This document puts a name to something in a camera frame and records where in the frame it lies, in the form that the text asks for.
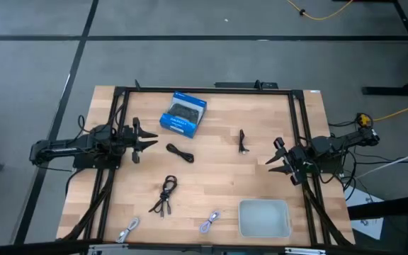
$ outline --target wooden table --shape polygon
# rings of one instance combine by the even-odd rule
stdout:
[[[97,86],[86,129],[106,123],[114,86]],[[312,136],[329,135],[322,96],[319,91],[304,91]],[[286,147],[294,145],[288,97],[280,95],[211,94],[195,95],[208,102],[208,109],[193,139],[160,127],[161,114],[169,107],[172,93],[132,92],[125,123],[138,117],[148,132],[158,134],[158,143],[140,154],[141,162],[124,155],[116,171],[110,200],[104,241],[114,242],[133,217],[140,225],[131,232],[128,242],[165,244],[225,245],[297,245],[309,246],[307,218],[300,186],[293,186],[289,176],[268,173],[264,165],[274,153],[273,140],[282,137]],[[296,103],[300,122],[300,108]],[[247,154],[238,152],[239,129],[246,135]],[[195,155],[189,164],[165,149],[173,143],[180,150]],[[172,214],[147,212],[158,200],[167,175],[178,179],[170,198]],[[57,237],[68,234],[89,206],[96,170],[87,169],[70,182]],[[341,184],[322,184],[325,208],[345,238],[353,242],[353,233]],[[238,205],[244,198],[282,199],[288,203],[292,234],[288,238],[246,238],[239,233]],[[207,234],[198,231],[211,212],[219,210],[221,218]],[[92,237],[100,219],[96,213]],[[318,240],[322,233],[314,214]]]

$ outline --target concrete floor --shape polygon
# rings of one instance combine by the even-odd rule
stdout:
[[[296,0],[315,16],[341,3]],[[408,1],[401,1],[408,15]],[[0,35],[81,35],[91,0],[0,1]],[[108,0],[98,5],[91,35],[405,35],[391,4],[354,3],[317,22],[299,17],[286,1]],[[34,168],[33,142],[50,128],[77,42],[0,42],[0,245],[13,236]],[[408,106],[408,97],[363,96],[362,86],[408,82],[408,43],[391,42],[88,42],[59,132],[75,136],[95,85],[212,86],[216,81],[275,81],[284,89],[318,89],[327,117],[337,123],[357,112],[380,117]],[[360,153],[408,154],[408,113],[376,123],[381,143]],[[332,130],[337,135],[349,129]],[[52,167],[70,167],[69,160]],[[371,169],[360,166],[358,173]],[[55,238],[69,174],[49,171],[27,242]],[[408,165],[363,178],[385,200],[408,196]],[[385,226],[384,245],[393,229]],[[365,244],[364,237],[358,237]]]

